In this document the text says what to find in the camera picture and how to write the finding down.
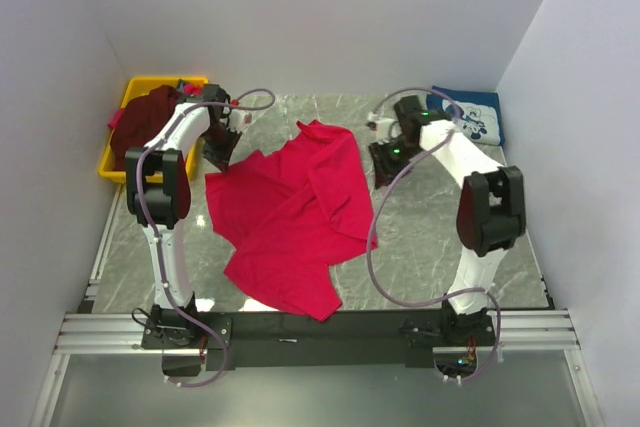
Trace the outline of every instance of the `purple cable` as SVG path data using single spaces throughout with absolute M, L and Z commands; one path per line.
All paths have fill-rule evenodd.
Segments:
M 165 138 L 169 138 L 169 136 L 173 133 L 173 131 L 177 128 L 178 124 L 182 121 L 182 119 L 184 118 L 184 115 L 187 115 L 191 112 L 193 112 L 196 109 L 199 109 L 201 107 L 228 107 L 230 109 L 238 109 L 238 110 L 246 110 L 246 111 L 257 111 L 257 110 L 265 110 L 268 109 L 269 107 L 271 107 L 275 101 L 276 101 L 276 96 L 273 94 L 273 92 L 271 92 L 268 89 L 252 89 L 252 90 L 248 90 L 247 92 L 243 93 L 242 95 L 240 95 L 238 97 L 237 100 L 241 100 L 243 97 L 246 97 L 249 94 L 253 94 L 256 92 L 265 92 L 267 93 L 270 97 L 271 100 L 262 106 L 259 107 L 243 107 L 240 105 L 233 105 L 233 104 L 228 104 L 226 102 L 200 102 L 198 104 L 194 104 L 191 107 L 185 109 L 183 116 L 178 117 L 167 129 L 167 131 L 165 132 L 164 137 Z M 158 149 L 159 147 L 162 146 L 162 144 L 164 144 L 166 141 L 165 140 L 158 140 L 158 142 L 156 142 L 155 144 L 149 146 L 147 149 L 144 150 L 144 152 L 142 152 L 142 154 L 140 155 L 140 158 L 138 159 L 138 163 L 136 164 L 136 189 L 138 191 L 138 193 L 143 192 L 143 186 L 142 186 L 142 166 L 144 165 L 144 161 L 145 159 L 149 156 L 149 154 L 151 154 L 153 151 L 155 151 L 156 149 Z M 181 317 L 183 317 L 184 319 L 186 319 L 187 321 L 191 322 L 192 324 L 196 325 L 197 327 L 201 328 L 202 330 L 204 330 L 205 332 L 207 332 L 208 334 L 210 334 L 215 340 L 216 342 L 218 342 L 220 344 L 220 346 L 222 347 L 222 362 L 220 363 L 220 367 L 218 369 L 218 371 L 211 376 L 210 378 L 200 381 L 200 382 L 191 382 L 191 383 L 185 383 L 185 382 L 180 382 L 174 378 L 169 377 L 167 380 L 169 380 L 169 382 L 176 384 L 178 387 L 185 387 L 185 388 L 193 388 L 193 387 L 202 387 L 204 385 L 208 385 L 212 382 L 214 382 L 215 380 L 217 380 L 222 373 L 224 372 L 226 366 L 227 366 L 227 362 L 229 360 L 229 349 L 227 347 L 226 342 L 224 341 L 224 339 L 220 336 L 220 334 L 218 334 L 215 330 L 213 330 L 211 327 L 209 327 L 208 325 L 200 322 L 198 319 L 192 317 L 191 315 L 187 314 L 182 307 L 180 307 L 176 300 L 173 298 L 173 295 L 171 294 L 171 286 L 169 285 L 169 283 L 167 282 L 167 270 L 166 270 L 166 266 L 164 264 L 164 256 L 162 255 L 162 235 L 160 235 L 160 231 L 158 230 L 158 226 L 156 225 L 156 223 L 153 221 L 153 218 L 151 217 L 151 213 L 149 212 L 149 207 L 147 206 L 147 201 L 144 198 L 144 195 L 138 195 L 138 198 L 140 199 L 140 207 L 142 208 L 142 213 L 144 214 L 144 218 L 146 219 L 147 223 L 149 224 L 149 226 L 151 227 L 151 230 L 153 230 L 153 234 L 154 237 L 156 239 L 156 251 L 158 253 L 158 266 L 159 266 L 159 270 L 160 270 L 160 280 L 162 281 L 162 285 L 164 288 L 164 292 L 167 296 L 167 300 L 169 301 L 169 303 L 171 304 L 171 307 L 173 307 L 173 309 L 178 313 L 178 315 L 180 315 Z
M 396 92 L 393 92 L 392 94 L 389 94 L 387 97 L 385 97 L 384 100 L 382 100 L 374 108 L 374 110 L 372 112 L 377 112 L 377 110 L 379 110 L 380 107 L 382 107 L 382 105 L 387 100 L 389 100 L 391 97 L 393 97 L 394 95 L 397 95 L 397 94 L 400 94 L 400 93 L 403 93 L 403 92 L 412 91 L 412 90 L 420 90 L 420 91 L 430 92 L 432 94 L 439 95 L 439 96 L 449 100 L 449 102 L 451 102 L 451 104 L 454 105 L 454 107 L 456 108 L 456 111 L 457 111 L 456 113 L 458 114 L 456 116 L 456 118 L 459 118 L 459 115 L 462 112 L 462 109 L 460 108 L 460 106 L 453 99 L 451 99 L 446 94 L 443 94 L 443 93 L 438 92 L 436 90 L 424 89 L 424 88 L 418 88 L 418 87 L 411 87 L 411 88 L 407 88 L 407 89 L 401 89 L 401 90 L 398 90 Z M 402 307 L 418 308 L 418 309 L 426 308 L 426 307 L 430 307 L 430 306 L 432 306 L 434 304 L 439 304 L 441 302 L 444 302 L 445 300 L 449 300 L 449 299 L 451 299 L 453 297 L 457 297 L 457 296 L 462 295 L 462 294 L 471 294 L 471 293 L 476 293 L 476 292 L 485 294 L 489 298 L 489 300 L 491 300 L 491 303 L 494 305 L 494 307 L 496 309 L 496 331 L 495 331 L 496 340 L 493 343 L 493 346 L 491 347 L 491 352 L 489 353 L 489 357 L 487 358 L 487 360 L 480 367 L 478 367 L 478 369 L 473 374 L 471 374 L 468 377 L 465 377 L 464 379 L 462 379 L 463 381 L 466 382 L 468 380 L 476 378 L 482 372 L 484 372 L 486 370 L 487 366 L 491 363 L 491 361 L 496 357 L 496 355 L 498 353 L 498 346 L 500 345 L 500 332 L 501 332 L 501 328 L 502 328 L 502 313 L 500 311 L 500 305 L 498 304 L 498 299 L 496 299 L 495 296 L 491 292 L 489 292 L 488 290 L 485 290 L 485 289 L 483 289 L 481 287 L 470 287 L 468 289 L 460 289 L 460 290 L 456 290 L 455 292 L 451 292 L 449 294 L 443 295 L 441 297 L 437 297 L 435 299 L 426 300 L 426 301 L 420 301 L 420 302 L 407 302 L 407 301 L 404 301 L 404 300 L 396 299 L 391 294 L 389 294 L 387 291 L 385 291 L 384 288 L 382 287 L 382 285 L 380 285 L 380 282 L 378 281 L 378 279 L 376 277 L 375 270 L 373 268 L 373 257 L 372 257 L 373 237 L 375 236 L 376 224 L 378 222 L 378 219 L 380 218 L 380 214 L 382 213 L 382 209 L 384 208 L 384 205 L 387 203 L 387 200 L 389 200 L 389 197 L 391 196 L 391 192 L 393 192 L 395 190 L 396 186 L 398 185 L 398 182 L 400 182 L 400 179 L 402 179 L 407 174 L 407 172 L 409 172 L 411 169 L 413 169 L 420 161 L 426 159 L 430 155 L 433 155 L 438 149 L 441 149 L 442 147 L 444 147 L 451 140 L 451 138 L 453 137 L 454 134 L 455 134 L 455 130 L 453 130 L 453 129 L 450 130 L 447 133 L 447 136 L 442 140 L 442 142 L 440 142 L 439 144 L 437 144 L 436 146 L 432 147 L 429 150 L 425 150 L 425 151 L 420 152 L 419 154 L 416 154 L 409 161 L 409 163 L 406 165 L 406 167 L 404 169 L 402 169 L 398 173 L 398 175 L 396 175 L 393 178 L 393 181 L 391 181 L 391 184 L 389 185 L 389 188 L 387 189 L 387 191 L 385 192 L 384 196 L 382 197 L 382 202 L 380 203 L 380 206 L 376 210 L 376 212 L 375 212 L 375 214 L 373 216 L 373 220 L 371 221 L 371 225 L 369 226 L 369 234 L 367 235 L 366 259 L 367 259 L 367 269 L 369 270 L 369 277 L 371 277 L 371 282 L 373 282 L 373 285 L 376 288 L 376 290 L 380 293 L 380 295 L 382 295 L 388 301 L 393 302 L 394 304 L 400 305 Z

